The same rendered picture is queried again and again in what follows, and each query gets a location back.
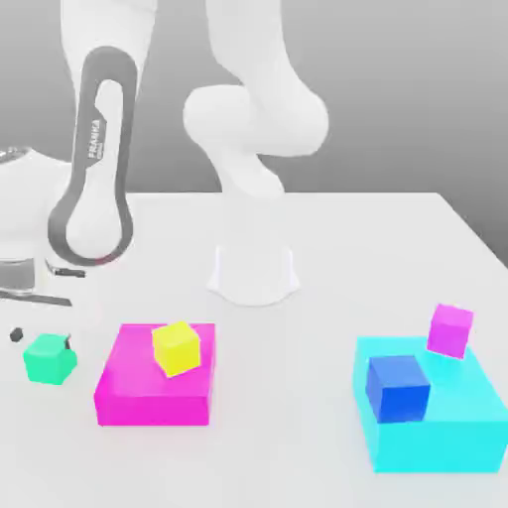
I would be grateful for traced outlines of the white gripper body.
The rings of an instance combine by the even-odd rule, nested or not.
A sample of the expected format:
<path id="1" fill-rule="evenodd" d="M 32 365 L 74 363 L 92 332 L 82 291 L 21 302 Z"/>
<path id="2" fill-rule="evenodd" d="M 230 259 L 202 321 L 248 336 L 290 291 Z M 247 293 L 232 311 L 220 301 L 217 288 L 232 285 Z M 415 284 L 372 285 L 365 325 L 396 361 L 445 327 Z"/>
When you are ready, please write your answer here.
<path id="1" fill-rule="evenodd" d="M 84 317 L 84 307 L 75 299 L 0 289 L 0 322 L 72 322 Z"/>

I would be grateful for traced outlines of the small green cube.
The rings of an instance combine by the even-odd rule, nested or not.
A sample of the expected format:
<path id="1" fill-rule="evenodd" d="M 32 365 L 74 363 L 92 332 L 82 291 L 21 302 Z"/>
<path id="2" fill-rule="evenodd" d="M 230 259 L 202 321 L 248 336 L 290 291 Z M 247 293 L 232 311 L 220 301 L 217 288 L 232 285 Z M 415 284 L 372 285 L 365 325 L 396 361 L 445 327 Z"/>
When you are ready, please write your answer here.
<path id="1" fill-rule="evenodd" d="M 32 382 L 61 385 L 77 365 L 75 351 L 64 348 L 60 334 L 42 333 L 23 353 L 26 372 Z"/>

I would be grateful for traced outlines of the small yellow cube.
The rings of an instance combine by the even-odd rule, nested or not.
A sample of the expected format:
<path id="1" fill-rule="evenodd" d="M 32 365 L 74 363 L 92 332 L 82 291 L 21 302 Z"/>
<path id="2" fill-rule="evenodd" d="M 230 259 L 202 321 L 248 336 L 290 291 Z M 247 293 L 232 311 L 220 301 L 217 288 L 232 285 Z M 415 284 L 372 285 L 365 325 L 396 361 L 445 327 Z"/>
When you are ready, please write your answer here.
<path id="1" fill-rule="evenodd" d="M 178 321 L 152 331 L 154 358 L 168 378 L 198 368 L 200 339 L 185 321 Z"/>

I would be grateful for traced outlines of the small blue cube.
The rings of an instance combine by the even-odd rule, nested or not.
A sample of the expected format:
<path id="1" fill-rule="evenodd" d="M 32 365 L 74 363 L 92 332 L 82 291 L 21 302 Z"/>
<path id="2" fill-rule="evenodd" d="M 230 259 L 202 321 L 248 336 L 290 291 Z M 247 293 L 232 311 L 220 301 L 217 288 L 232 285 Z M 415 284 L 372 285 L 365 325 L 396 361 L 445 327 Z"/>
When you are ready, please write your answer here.
<path id="1" fill-rule="evenodd" d="M 365 393 L 379 424 L 422 421 L 430 392 L 431 383 L 414 355 L 369 358 Z"/>

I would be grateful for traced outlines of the small purple cube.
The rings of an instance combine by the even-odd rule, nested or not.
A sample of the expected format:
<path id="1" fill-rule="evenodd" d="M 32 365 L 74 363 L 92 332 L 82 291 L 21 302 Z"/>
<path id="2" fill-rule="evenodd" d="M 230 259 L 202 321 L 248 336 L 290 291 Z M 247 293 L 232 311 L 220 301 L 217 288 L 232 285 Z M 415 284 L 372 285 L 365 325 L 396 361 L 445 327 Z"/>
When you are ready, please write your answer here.
<path id="1" fill-rule="evenodd" d="M 427 350 L 462 360 L 472 322 L 472 311 L 438 304 L 431 320 Z"/>

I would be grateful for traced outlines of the large pink box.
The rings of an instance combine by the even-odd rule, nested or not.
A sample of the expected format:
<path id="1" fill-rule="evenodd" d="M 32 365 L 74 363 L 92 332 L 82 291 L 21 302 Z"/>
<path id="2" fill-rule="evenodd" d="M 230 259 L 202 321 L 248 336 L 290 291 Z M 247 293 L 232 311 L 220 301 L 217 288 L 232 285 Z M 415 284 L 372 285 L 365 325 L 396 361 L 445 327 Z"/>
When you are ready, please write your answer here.
<path id="1" fill-rule="evenodd" d="M 200 366 L 167 377 L 154 359 L 156 323 L 120 326 L 94 392 L 97 423 L 104 427 L 209 424 L 215 367 L 215 325 L 193 323 Z"/>

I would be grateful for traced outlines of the large cyan box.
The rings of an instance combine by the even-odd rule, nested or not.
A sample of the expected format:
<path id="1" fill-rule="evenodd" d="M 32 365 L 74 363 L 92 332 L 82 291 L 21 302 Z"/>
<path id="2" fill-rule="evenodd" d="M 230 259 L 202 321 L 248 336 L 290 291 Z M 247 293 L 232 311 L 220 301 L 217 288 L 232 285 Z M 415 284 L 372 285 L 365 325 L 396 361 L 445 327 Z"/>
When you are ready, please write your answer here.
<path id="1" fill-rule="evenodd" d="M 508 407 L 471 347 L 461 360 L 427 351 L 423 337 L 358 337 L 352 390 L 376 472 L 492 473 L 508 446 Z M 379 423 L 366 393 L 369 359 L 413 355 L 431 383 L 419 422 Z"/>

